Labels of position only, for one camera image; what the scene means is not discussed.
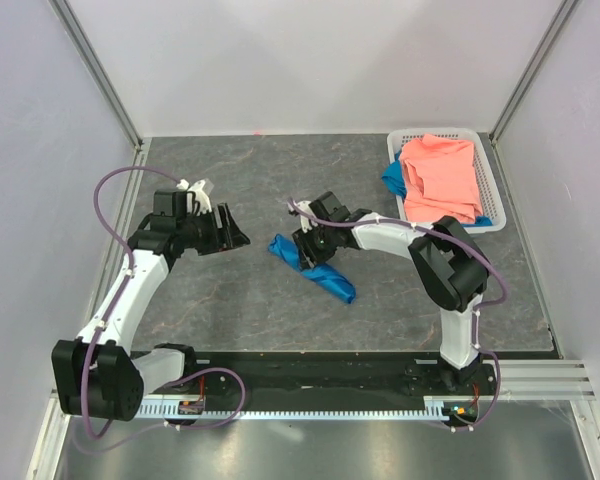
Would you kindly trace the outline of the blue satin napkin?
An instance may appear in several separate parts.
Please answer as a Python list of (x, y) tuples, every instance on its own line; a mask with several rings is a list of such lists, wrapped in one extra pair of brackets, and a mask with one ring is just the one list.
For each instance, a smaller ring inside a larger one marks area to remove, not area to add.
[(355, 286), (343, 274), (330, 265), (318, 265), (314, 268), (303, 270), (300, 266), (299, 249), (287, 237), (276, 234), (268, 245), (268, 251), (302, 277), (313, 282), (342, 302), (352, 304), (356, 299), (357, 292)]

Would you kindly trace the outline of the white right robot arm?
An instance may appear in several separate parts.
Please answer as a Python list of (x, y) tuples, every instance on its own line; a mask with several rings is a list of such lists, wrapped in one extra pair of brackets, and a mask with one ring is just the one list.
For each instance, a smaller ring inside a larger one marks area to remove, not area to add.
[(463, 392), (474, 381), (479, 356), (474, 312), (483, 299), (489, 271), (486, 259), (453, 217), (415, 225), (368, 209), (351, 212), (330, 191), (314, 201), (289, 201), (300, 218), (293, 233), (303, 270), (326, 264), (340, 249), (379, 251), (413, 263), (425, 292), (440, 308), (445, 361), (438, 381), (447, 392)]

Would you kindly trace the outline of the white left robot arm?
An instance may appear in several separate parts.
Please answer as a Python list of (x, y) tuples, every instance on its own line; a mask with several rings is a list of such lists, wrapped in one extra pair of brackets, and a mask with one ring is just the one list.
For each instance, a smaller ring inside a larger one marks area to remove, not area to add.
[(132, 343), (150, 300), (187, 250), (211, 255), (249, 245), (211, 184), (155, 192), (153, 209), (125, 242), (126, 258), (89, 323), (51, 353), (60, 406), (72, 416), (130, 421), (145, 396), (170, 386), (188, 393), (199, 382), (195, 350), (161, 343), (133, 357)]

